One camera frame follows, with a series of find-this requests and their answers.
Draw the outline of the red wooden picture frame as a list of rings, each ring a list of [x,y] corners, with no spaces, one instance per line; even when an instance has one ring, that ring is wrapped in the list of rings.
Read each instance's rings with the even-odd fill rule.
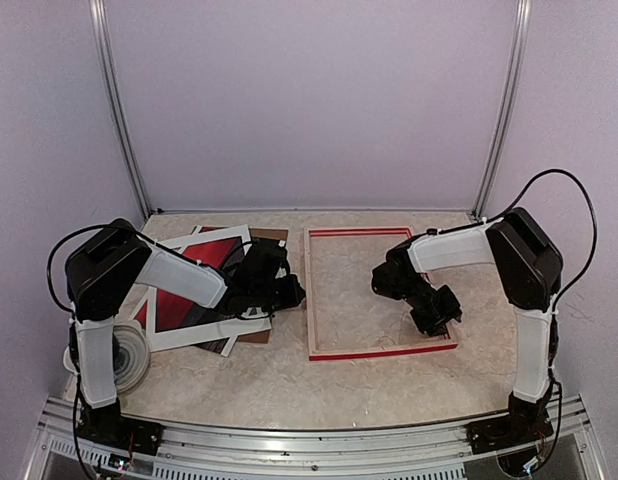
[[[318,347],[318,324],[316,308],[316,282],[313,280],[311,240],[313,238],[357,237],[357,236],[400,236],[410,238],[413,235],[409,226],[400,227],[320,227],[304,228],[304,267],[306,290],[306,321],[308,333],[308,358],[317,361],[367,360],[374,358],[397,357],[415,354],[435,353],[454,350],[458,340],[451,327],[439,340],[417,342],[414,345],[394,345],[357,350],[321,350]]]

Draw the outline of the brown backing board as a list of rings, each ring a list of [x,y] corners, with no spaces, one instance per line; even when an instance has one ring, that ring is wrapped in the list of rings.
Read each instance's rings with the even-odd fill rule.
[[[286,241],[289,232],[285,229],[267,229],[267,228],[249,228],[252,239],[270,239],[276,241]],[[263,330],[246,335],[240,335],[237,338],[238,343],[264,345],[269,342],[271,330]]]

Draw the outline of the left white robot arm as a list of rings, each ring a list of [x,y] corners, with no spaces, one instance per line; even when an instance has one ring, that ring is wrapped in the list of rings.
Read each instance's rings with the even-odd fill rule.
[[[65,262],[66,310],[79,391],[93,408],[88,424],[110,445],[129,434],[126,418],[110,406],[118,401],[113,368],[115,318],[129,291],[145,285],[191,301],[237,321],[256,310],[268,320],[299,306],[306,297],[292,273],[284,243],[253,239],[245,225],[203,233],[203,242],[236,238],[219,265],[188,258],[174,241],[159,242],[119,218],[88,227],[89,238]]]

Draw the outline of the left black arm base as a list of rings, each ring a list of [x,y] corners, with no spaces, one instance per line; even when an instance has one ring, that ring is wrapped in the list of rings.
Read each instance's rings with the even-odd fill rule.
[[[150,456],[157,455],[163,431],[164,426],[158,422],[124,416],[119,399],[99,408],[84,402],[77,426],[79,438]]]

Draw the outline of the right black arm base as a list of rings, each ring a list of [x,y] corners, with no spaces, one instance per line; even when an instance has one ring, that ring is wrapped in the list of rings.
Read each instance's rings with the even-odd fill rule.
[[[547,405],[552,395],[549,388],[536,402],[509,395],[504,416],[479,420],[466,426],[466,436],[473,454],[511,448],[550,437],[554,433]]]

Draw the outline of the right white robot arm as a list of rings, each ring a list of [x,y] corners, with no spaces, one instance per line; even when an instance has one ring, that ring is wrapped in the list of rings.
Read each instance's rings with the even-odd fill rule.
[[[390,249],[372,271],[372,291],[404,301],[416,328],[434,336],[462,317],[447,285],[433,286],[427,274],[456,267],[492,264],[517,328],[513,397],[537,403],[550,387],[556,351],[553,307],[561,287],[563,258],[548,235],[522,207],[493,220],[447,230],[430,229]]]

